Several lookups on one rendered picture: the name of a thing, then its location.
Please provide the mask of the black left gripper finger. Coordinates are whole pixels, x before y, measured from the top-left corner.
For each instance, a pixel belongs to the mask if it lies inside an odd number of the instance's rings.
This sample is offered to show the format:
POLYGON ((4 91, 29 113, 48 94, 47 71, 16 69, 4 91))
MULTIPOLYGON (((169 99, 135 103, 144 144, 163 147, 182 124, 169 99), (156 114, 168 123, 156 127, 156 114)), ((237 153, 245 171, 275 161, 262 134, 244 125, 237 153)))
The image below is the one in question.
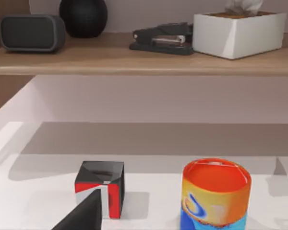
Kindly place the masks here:
POLYGON ((51 230, 101 230, 100 189, 94 190, 51 230))

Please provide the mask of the black and red cube box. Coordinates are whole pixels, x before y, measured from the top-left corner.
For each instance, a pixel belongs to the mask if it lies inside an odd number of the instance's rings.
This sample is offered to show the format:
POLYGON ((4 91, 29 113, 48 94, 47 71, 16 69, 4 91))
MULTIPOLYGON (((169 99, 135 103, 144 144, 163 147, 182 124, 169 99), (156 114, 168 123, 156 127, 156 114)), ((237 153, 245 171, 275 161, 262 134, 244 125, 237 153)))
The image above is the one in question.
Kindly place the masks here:
POLYGON ((124 162, 83 161, 74 182, 77 204, 101 190, 102 215, 119 219, 125 196, 124 162))

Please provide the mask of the orange and blue can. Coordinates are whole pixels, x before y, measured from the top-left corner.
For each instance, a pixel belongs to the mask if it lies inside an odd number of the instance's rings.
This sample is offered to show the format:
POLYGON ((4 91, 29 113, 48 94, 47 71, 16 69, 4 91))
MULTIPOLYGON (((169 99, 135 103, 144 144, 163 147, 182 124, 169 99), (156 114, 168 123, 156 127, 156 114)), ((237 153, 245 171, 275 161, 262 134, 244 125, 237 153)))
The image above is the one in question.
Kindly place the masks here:
POLYGON ((180 230, 245 230, 251 184, 235 162, 189 162, 182 172, 180 230))

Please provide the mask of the wooden shelf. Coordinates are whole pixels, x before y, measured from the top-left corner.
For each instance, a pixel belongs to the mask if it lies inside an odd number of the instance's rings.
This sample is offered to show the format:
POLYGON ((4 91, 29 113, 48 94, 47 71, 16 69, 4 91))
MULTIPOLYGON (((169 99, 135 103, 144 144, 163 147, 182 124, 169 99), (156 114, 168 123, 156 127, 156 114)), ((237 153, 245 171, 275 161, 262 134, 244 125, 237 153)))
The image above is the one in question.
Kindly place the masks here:
POLYGON ((0 119, 288 123, 288 34, 238 60, 128 49, 129 34, 69 39, 54 55, 0 48, 0 119))

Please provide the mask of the dark grey speaker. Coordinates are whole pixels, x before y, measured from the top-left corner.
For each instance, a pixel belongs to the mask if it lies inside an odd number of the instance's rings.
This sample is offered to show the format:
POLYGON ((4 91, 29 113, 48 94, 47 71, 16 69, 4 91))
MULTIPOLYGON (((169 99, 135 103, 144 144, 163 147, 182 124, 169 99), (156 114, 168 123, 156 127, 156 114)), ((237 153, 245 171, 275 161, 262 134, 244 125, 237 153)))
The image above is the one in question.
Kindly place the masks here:
POLYGON ((65 24, 56 15, 5 15, 0 20, 0 43, 9 52, 57 52, 65 45, 65 24))

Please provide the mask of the black stapler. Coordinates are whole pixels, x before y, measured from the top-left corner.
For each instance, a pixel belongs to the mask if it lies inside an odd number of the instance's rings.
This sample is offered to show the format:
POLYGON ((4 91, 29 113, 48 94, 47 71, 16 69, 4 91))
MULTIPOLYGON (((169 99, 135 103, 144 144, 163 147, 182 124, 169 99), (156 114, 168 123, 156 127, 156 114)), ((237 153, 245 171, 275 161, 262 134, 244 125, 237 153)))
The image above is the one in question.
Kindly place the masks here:
POLYGON ((167 23, 133 31, 130 50, 188 56, 192 47, 193 27, 187 22, 167 23))

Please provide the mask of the black round vase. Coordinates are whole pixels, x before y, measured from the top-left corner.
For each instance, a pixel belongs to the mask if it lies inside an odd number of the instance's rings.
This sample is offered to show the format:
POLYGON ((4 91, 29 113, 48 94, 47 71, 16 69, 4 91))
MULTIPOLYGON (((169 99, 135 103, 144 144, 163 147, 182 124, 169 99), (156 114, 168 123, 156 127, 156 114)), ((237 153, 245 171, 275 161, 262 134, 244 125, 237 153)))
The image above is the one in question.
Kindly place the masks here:
POLYGON ((61 0, 59 15, 69 36, 93 38, 104 31, 108 9, 105 0, 61 0))

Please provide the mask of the white tissue box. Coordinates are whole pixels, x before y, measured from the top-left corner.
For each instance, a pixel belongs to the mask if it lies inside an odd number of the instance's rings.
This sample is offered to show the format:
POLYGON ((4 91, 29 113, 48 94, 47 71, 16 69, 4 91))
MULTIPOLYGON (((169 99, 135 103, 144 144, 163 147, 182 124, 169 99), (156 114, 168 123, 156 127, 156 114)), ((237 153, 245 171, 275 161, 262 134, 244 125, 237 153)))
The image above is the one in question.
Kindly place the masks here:
POLYGON ((228 5, 234 9, 194 15, 192 46, 196 52, 239 59, 282 47, 286 13, 259 11, 242 0, 230 0, 228 5))

